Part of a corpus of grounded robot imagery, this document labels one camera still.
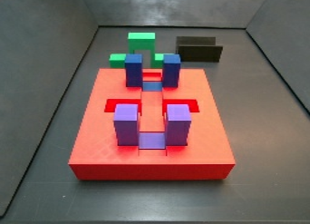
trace rectangular block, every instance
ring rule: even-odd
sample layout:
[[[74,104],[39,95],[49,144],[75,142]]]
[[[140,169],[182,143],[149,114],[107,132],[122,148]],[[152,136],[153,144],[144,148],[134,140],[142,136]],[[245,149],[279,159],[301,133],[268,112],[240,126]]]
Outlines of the rectangular block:
[[[182,62],[220,62],[224,46],[178,45],[177,53]]]
[[[141,132],[140,133],[140,149],[141,150],[164,150],[165,133],[164,132]]]
[[[130,33],[129,48],[130,54],[136,50],[152,50],[152,54],[156,54],[156,33]]]
[[[110,55],[110,67],[125,68],[126,54],[112,54]]]
[[[216,37],[201,37],[201,36],[178,36],[178,45],[216,45]]]
[[[161,92],[162,82],[144,82],[142,91],[145,92]]]
[[[128,54],[125,59],[126,86],[142,87],[142,54]]]
[[[190,124],[189,106],[186,104],[169,104],[165,122],[166,145],[188,146]]]
[[[181,58],[178,54],[166,54],[164,56],[164,69],[162,69],[162,86],[178,87],[181,71]]]

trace gray floor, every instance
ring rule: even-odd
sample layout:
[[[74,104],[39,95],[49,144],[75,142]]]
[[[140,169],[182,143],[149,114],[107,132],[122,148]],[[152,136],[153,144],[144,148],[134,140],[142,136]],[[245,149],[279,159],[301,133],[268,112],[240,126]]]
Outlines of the gray floor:
[[[205,68],[237,167],[222,181],[78,181],[67,165],[99,67],[126,53],[129,32],[156,32],[158,53],[178,35],[216,36]],[[102,28],[75,74],[5,221],[310,220],[310,121],[244,30]]]

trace purple block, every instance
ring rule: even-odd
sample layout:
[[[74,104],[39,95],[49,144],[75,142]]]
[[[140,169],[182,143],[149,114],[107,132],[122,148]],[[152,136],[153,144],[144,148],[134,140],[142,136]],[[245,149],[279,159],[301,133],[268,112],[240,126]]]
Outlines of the purple block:
[[[166,149],[165,132],[141,132],[140,149],[145,149],[145,150]]]
[[[142,54],[128,54],[125,58],[126,86],[142,87]]]
[[[169,104],[165,124],[168,146],[188,146],[190,124],[189,106],[186,104]]]
[[[138,105],[118,104],[114,113],[114,128],[120,146],[138,146]]]
[[[164,56],[162,87],[177,88],[180,84],[181,58],[180,54]]]

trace red block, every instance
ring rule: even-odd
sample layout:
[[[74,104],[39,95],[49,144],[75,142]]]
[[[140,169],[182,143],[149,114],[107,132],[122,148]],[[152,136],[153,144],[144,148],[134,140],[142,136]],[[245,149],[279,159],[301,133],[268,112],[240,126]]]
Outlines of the red block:
[[[78,179],[221,180],[226,178],[236,165],[236,159],[204,70],[182,69],[180,88],[162,91],[164,100],[198,101],[200,112],[192,113],[188,146],[168,146],[166,150],[140,150],[138,146],[117,145],[114,113],[105,112],[107,99],[141,99],[141,95],[142,113],[145,113],[145,95],[141,89],[126,88],[125,70],[99,70],[70,159]]]

